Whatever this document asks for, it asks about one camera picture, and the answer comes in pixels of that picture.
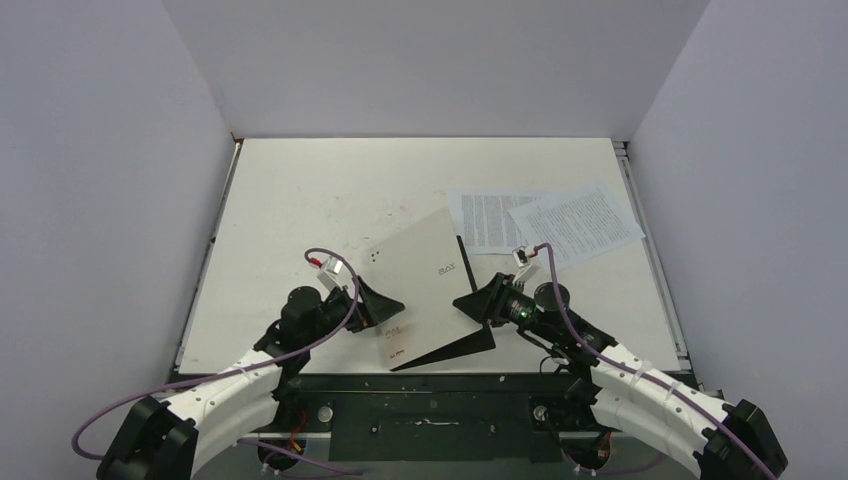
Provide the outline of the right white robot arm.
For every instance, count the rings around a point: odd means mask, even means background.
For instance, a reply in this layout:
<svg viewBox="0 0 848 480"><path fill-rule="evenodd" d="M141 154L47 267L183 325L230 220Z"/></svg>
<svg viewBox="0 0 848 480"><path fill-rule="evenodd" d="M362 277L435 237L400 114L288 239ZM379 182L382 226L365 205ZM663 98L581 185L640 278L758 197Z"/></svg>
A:
<svg viewBox="0 0 848 480"><path fill-rule="evenodd" d="M577 428L595 424L649 445L699 479L777 479L788 458L764 411L735 404L674 379L639 358L570 307L570 294L547 282L526 295L495 275L453 305L491 327L513 324L526 340L566 362L576 379L565 402Z"/></svg>

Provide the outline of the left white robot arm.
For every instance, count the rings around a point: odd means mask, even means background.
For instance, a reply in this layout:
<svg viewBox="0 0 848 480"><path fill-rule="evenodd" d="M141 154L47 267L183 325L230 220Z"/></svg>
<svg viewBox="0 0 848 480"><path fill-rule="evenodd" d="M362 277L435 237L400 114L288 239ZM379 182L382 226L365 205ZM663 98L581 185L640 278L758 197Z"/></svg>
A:
<svg viewBox="0 0 848 480"><path fill-rule="evenodd" d="M244 435L282 431L297 420L290 381L310 360L309 345L337 327L358 333L403 312L365 282L353 295L309 286L292 290L280 317L234 365L163 400L136 402L97 468L99 479L189 479Z"/></svg>

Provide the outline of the grey and black folder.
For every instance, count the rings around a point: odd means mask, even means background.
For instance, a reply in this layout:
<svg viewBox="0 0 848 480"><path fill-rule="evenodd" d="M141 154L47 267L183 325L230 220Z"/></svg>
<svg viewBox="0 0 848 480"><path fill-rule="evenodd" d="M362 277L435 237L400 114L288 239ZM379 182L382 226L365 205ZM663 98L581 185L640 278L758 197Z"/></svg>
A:
<svg viewBox="0 0 848 480"><path fill-rule="evenodd" d="M453 301L476 289L449 209L439 209L370 250L366 282L405 305L381 323L379 343L392 371L495 348L489 327L463 314Z"/></svg>

